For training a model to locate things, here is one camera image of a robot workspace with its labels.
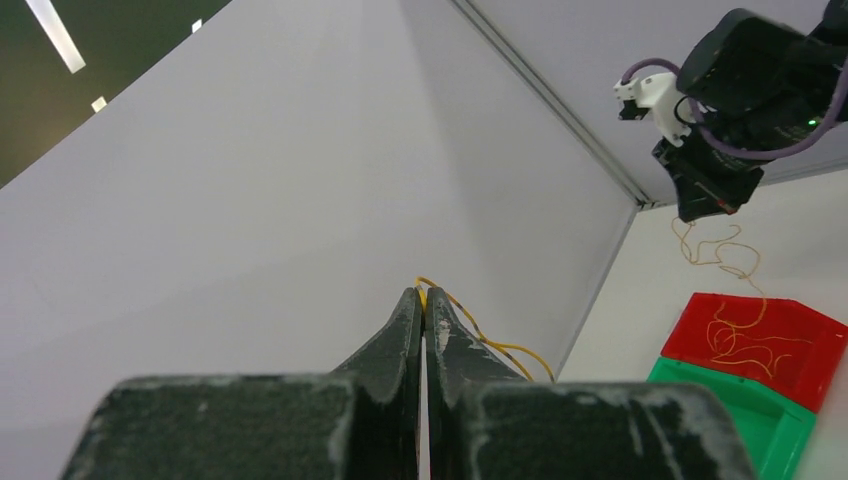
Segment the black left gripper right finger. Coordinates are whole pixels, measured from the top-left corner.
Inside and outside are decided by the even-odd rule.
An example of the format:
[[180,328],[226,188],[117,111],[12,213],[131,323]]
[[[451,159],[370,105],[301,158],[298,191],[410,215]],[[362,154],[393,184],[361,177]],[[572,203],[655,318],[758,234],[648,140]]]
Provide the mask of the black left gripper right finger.
[[752,479],[718,397],[693,383],[523,378],[461,324],[446,292],[424,313],[434,479]]

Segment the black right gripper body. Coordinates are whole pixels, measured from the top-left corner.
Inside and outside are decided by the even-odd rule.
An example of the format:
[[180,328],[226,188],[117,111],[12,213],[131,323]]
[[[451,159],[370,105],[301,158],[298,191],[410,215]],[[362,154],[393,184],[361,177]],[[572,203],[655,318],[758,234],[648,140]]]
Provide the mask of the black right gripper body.
[[685,222],[736,213],[764,176],[761,162],[719,152],[698,132],[685,136],[680,146],[662,138],[652,155],[674,184],[678,217]]

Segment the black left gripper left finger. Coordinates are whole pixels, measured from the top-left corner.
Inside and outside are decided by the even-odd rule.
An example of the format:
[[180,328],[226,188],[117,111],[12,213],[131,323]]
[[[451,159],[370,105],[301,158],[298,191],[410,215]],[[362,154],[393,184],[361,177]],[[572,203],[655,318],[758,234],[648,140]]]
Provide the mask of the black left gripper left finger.
[[319,374],[142,376],[93,410],[65,479],[414,479],[423,308]]

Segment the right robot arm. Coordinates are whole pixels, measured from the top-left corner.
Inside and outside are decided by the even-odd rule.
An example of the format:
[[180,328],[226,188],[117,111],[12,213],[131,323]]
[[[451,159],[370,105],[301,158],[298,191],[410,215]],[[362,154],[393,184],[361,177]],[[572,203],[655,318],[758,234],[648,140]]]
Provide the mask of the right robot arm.
[[847,4],[829,2],[803,34],[750,10],[727,13],[676,79],[681,143],[654,157],[669,173],[684,222],[732,215],[766,165],[809,149],[847,120]]

